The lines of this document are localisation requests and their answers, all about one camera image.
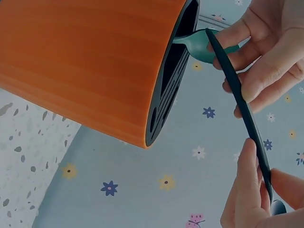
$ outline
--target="black plastic insert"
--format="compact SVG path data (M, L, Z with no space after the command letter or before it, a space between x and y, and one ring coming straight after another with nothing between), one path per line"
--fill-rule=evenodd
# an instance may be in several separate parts
M182 15L175 37L185 36L193 31L193 27L191 25L195 24L198 5L199 3L196 0L190 2L189 6L185 9L184 14ZM161 96L167 88L170 78L176 69L184 50L184 45L172 44L163 68Z
M170 113L184 74L189 53L184 45L173 44L176 36L192 33L199 19L200 0L186 0L177 18L168 42L154 92L146 127L146 145L150 146L159 133Z

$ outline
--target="yellow flower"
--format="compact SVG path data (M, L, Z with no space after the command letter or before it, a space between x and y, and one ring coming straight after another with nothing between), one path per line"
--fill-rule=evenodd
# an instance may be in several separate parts
M286 95L286 96L285 96L285 101L286 101L287 103L290 103L290 102L291 102L291 98L290 98L289 95Z
M196 71L201 71L203 69L203 67L201 66L200 62L195 62L192 64L192 69L196 70Z
M68 180L76 177L77 175L76 166L70 163L68 163L66 167L62 167L61 170L63 172L62 177L67 178Z
M173 176L164 175L163 179L159 179L160 189L165 189L166 191L170 191L175 188L175 180L173 180Z
M290 136L290 138L294 139L296 137L295 131L294 130L290 130L289 136Z

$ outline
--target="blue flower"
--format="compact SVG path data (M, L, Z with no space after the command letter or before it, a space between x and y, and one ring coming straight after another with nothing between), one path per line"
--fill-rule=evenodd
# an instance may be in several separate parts
M263 141L264 142L264 147L266 148L267 151L270 151L271 148L272 148L272 141L269 141L269 139L267 139L266 141Z
M215 116L215 109L211 109L211 107L209 108L204 108L204 112L203 112L203 115L206 115L207 118L214 118Z
M113 184L113 181L110 181L110 183L105 183L104 182L104 187L101 189L101 191L105 191L105 195L111 195L114 196L115 192L117 192L118 184Z
M300 165L301 163L303 163L304 165L304 153L300 154L300 153L296 153L297 155L299 155L299 158L297 158L295 161L298 162L298 165Z

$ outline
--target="orange ribbed surface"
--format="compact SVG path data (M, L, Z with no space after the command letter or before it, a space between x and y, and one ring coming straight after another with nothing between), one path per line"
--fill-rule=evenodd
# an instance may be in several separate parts
M185 0L2 0L0 87L146 148L150 101Z

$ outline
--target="orange container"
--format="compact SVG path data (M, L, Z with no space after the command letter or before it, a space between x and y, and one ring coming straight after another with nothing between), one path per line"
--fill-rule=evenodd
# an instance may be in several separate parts
M2 0L0 87L142 148L188 60L199 0Z

